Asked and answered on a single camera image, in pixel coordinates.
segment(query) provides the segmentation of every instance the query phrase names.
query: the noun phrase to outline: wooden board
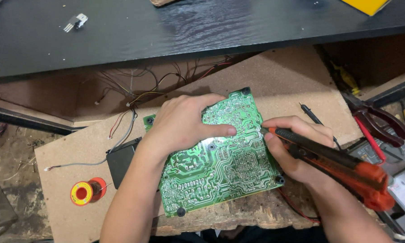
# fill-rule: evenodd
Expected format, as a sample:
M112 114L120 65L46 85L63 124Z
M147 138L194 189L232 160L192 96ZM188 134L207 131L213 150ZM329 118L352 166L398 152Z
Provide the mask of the wooden board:
M325 125L333 128L340 144L361 137L360 130L326 68L313 47L308 46L261 53L146 103L137 109L138 118L128 140L144 136L142 118L156 113L158 107L167 99L182 94L200 95L209 92L227 95L245 86L250 86L256 106L264 119L298 115L311 122L298 104L302 102L308 105ZM97 240L115 189L110 186L106 195L98 202L77 207L69 198L72 185L95 176L104 178L107 184L112 182L107 163L98 166L69 166L48 172L42 169L65 163L101 161L105 157L105 151L111 148L127 129L131 114L124 116L113 139L108 140L109 130L116 118L117 116L106 119L35 151L55 242L88 243ZM294 187L291 191L304 191L298 188L299 186ZM165 216L161 216L154 220L153 231L159 235L169 235L209 227L231 229L238 224L258 224L266 228L310 226L282 202L274 191L259 193L190 212L183 218L167 220ZM306 203L303 206L308 207L309 203L306 200L304 202Z

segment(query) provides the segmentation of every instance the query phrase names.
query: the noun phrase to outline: black test lead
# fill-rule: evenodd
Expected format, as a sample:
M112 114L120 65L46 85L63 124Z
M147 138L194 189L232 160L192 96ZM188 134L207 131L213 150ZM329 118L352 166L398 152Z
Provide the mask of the black test lead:
M301 102L298 103L300 104L300 107L304 111L304 113L306 113L314 123L324 125L306 105L302 104ZM340 148L340 144L337 142L337 139L335 137L333 137L333 141L335 141L335 144L341 151L342 149Z

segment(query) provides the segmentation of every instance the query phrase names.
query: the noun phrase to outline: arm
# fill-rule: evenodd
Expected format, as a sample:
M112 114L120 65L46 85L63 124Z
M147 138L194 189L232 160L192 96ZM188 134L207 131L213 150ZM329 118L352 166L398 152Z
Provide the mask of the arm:
M263 122L263 127L290 128L295 133L333 147L333 131L330 128L309 124L297 116L273 118ZM357 199L342 185L311 165L292 158L280 139L273 134L266 134L264 139L285 173L303 182L309 189L329 242L392 242Z
M117 190L101 230L100 242L147 242L156 190L168 155L188 149L209 137L235 135L234 126L207 125L201 111L224 100L218 94L180 96L165 102L151 130L138 144L129 169Z

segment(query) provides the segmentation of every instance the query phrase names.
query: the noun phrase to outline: solder wire spool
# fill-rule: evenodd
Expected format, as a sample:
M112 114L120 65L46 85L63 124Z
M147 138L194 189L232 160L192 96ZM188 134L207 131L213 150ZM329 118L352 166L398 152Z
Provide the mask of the solder wire spool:
M88 182L80 181L75 183L70 191L70 200L77 206L85 206L89 202L96 202L101 199L107 191L107 183L95 177Z

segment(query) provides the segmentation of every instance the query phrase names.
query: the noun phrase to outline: printed circuit board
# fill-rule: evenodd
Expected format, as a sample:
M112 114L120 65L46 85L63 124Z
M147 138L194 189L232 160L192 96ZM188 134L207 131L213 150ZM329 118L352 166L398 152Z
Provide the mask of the printed circuit board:
M144 118L150 130L156 115ZM231 124L233 137L215 137L168 157L159 190L167 217L277 188L285 182L259 133L263 119L250 88L202 112L205 124Z

